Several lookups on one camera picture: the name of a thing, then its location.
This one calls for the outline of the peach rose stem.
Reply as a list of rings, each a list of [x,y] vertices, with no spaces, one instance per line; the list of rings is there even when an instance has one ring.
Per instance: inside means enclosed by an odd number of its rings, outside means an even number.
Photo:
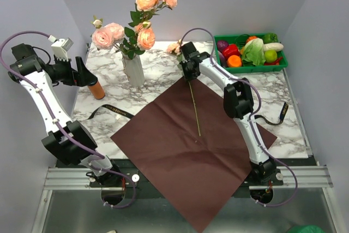
[[[177,4],[178,0],[135,0],[135,10],[130,12],[129,26],[136,27],[158,15],[164,8],[172,10]]]
[[[167,47],[166,52],[168,54],[176,56],[176,59],[177,59],[177,62],[178,62],[177,67],[181,71],[183,71],[182,66],[180,64],[180,62],[183,60],[182,53],[180,51],[181,44],[182,44],[182,40],[181,39],[179,39],[176,43],[171,43]],[[192,104],[193,104],[193,107],[194,107],[194,113],[195,113],[195,120],[196,120],[196,125],[197,125],[198,136],[200,137],[201,136],[200,123],[199,123],[199,119],[198,119],[197,107],[196,107],[196,102],[195,102],[194,93],[193,93],[193,90],[192,90],[191,83],[189,83],[189,88],[190,88]]]

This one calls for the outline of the light pink rose stem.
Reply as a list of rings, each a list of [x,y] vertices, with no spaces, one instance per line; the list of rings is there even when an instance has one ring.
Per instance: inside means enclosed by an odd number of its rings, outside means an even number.
[[[95,28],[91,40],[98,50],[111,50],[115,45],[120,44],[125,37],[124,27],[118,23],[104,25],[103,19],[94,15],[91,24]]]

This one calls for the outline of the pink rose stem with bud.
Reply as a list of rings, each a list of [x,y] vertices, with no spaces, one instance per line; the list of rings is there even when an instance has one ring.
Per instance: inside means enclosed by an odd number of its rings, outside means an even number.
[[[134,29],[124,28],[125,38],[119,45],[119,51],[126,58],[133,59],[140,56],[146,50],[150,50],[155,44],[155,33],[150,21],[139,23]]]

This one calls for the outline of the red wrapping paper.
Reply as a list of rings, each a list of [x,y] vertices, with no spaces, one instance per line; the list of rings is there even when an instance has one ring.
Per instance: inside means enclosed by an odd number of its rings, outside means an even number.
[[[179,79],[111,139],[197,232],[251,172],[239,128],[225,113],[222,98],[199,80]]]

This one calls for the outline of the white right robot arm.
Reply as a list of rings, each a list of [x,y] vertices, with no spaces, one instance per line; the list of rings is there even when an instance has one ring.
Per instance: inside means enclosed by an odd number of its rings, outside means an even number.
[[[180,65],[187,81],[205,75],[222,89],[224,111],[237,124],[248,149],[252,181],[262,185],[275,180],[279,171],[275,160],[269,156],[253,116],[254,100],[248,80],[230,74],[217,64],[212,55],[197,51],[192,42],[181,46],[180,51],[183,56]]]

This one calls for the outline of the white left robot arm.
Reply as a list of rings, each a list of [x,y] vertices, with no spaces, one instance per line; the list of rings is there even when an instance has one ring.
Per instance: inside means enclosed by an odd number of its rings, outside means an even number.
[[[53,44],[54,63],[45,63],[28,44],[12,47],[16,62],[10,66],[10,78],[32,97],[43,118],[47,136],[44,147],[65,165],[83,165],[91,170],[90,178],[101,186],[116,186],[121,180],[118,167],[97,152],[97,144],[89,131],[73,121],[59,102],[53,86],[89,86],[98,79],[76,57],[77,69],[71,67],[67,47]]]

